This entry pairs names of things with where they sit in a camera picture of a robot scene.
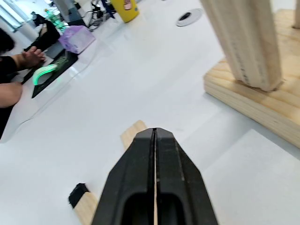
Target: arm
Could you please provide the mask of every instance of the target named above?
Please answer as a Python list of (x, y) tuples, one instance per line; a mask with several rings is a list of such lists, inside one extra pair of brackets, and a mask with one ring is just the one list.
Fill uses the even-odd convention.
[(15, 61), (17, 71), (28, 69), (37, 65), (40, 61), (45, 60), (42, 51), (35, 46), (31, 47), (27, 52), (13, 55), (11, 58)]

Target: person's hair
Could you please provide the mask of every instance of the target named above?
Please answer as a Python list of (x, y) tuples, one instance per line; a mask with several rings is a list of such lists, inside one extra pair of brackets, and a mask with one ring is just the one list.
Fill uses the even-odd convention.
[(10, 51), (14, 48), (14, 40), (0, 28), (0, 53)]

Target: window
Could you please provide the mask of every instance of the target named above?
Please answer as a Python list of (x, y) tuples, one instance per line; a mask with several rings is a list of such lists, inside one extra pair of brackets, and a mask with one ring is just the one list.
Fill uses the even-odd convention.
[(12, 0), (0, 0), (0, 18), (11, 31), (16, 31), (30, 19)]

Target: wood piece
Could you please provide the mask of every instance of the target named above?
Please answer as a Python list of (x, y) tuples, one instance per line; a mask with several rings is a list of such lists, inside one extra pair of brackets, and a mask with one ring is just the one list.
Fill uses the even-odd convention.
[(124, 149), (127, 150), (133, 141), (135, 135), (143, 130), (147, 129), (145, 123), (141, 120), (135, 122), (131, 127), (129, 127), (123, 134), (121, 134), (121, 140), (124, 145)]
[(235, 79), (271, 91), (282, 80), (273, 14), (268, 0), (201, 1)]
[(295, 24), (293, 28), (300, 29), (300, 0), (297, 0), (295, 9)]
[(90, 225), (98, 205), (97, 198), (91, 192), (85, 192), (74, 207), (82, 225)]
[(293, 10), (279, 10), (275, 25), (284, 80), (264, 92), (234, 79), (226, 60), (204, 77), (205, 90), (300, 148), (300, 30), (292, 28)]

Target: hand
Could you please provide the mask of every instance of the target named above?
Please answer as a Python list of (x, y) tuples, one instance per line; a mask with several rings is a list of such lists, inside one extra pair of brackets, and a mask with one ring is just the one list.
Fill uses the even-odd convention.
[(22, 52), (22, 66), (30, 68), (36, 66), (39, 62), (45, 60), (44, 53), (35, 46), (31, 47), (27, 52)]

